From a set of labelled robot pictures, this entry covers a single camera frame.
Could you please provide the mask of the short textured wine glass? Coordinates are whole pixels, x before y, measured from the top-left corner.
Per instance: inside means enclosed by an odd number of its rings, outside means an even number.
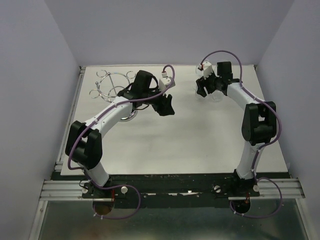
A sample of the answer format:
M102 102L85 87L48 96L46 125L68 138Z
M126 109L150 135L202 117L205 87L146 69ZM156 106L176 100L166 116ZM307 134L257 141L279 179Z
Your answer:
M222 101L224 98L224 94L221 92L221 91L214 91L212 94L211 94L211 99L214 101L214 102L220 102Z

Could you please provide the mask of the chrome wine glass rack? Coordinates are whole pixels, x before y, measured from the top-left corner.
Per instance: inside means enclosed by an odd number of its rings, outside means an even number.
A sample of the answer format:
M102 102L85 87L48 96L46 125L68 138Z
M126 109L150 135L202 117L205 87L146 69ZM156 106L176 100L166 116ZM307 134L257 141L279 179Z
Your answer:
M112 103L118 92L127 87L136 74L133 71L121 73L101 69L96 72L96 76L98 80L95 82L95 88L91 89L88 94L96 93L91 96L92 99L101 98L105 102Z

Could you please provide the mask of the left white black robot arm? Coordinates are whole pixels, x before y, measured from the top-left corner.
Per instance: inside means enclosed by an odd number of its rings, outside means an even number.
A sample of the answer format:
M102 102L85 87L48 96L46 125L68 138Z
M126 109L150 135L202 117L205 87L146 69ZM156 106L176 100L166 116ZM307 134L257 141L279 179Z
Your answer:
M108 183L110 176L101 163L104 136L117 123L134 118L142 105L152 106L162 117L174 115L173 97L166 94L174 86L175 77L168 76L165 70L160 79L139 70L134 81L120 90L104 110L85 122L76 120L71 124L65 147L68 169L74 169L71 162L77 163L76 168L83 170L95 183L93 191L101 198L107 197L111 185Z

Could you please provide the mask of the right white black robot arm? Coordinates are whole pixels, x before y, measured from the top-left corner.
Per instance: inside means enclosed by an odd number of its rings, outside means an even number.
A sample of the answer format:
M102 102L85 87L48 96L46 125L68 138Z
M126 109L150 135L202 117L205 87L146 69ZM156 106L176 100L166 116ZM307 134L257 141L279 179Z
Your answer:
M216 71L208 61L200 64L201 77L196 80L196 94L205 98L214 92L229 97L244 110L241 134L245 141L239 165L235 169L238 179L230 183L230 191L241 196L248 190L246 181L256 177L256 169L264 148L277 133L276 104L265 102L245 89L238 78L234 78L232 64L219 62Z

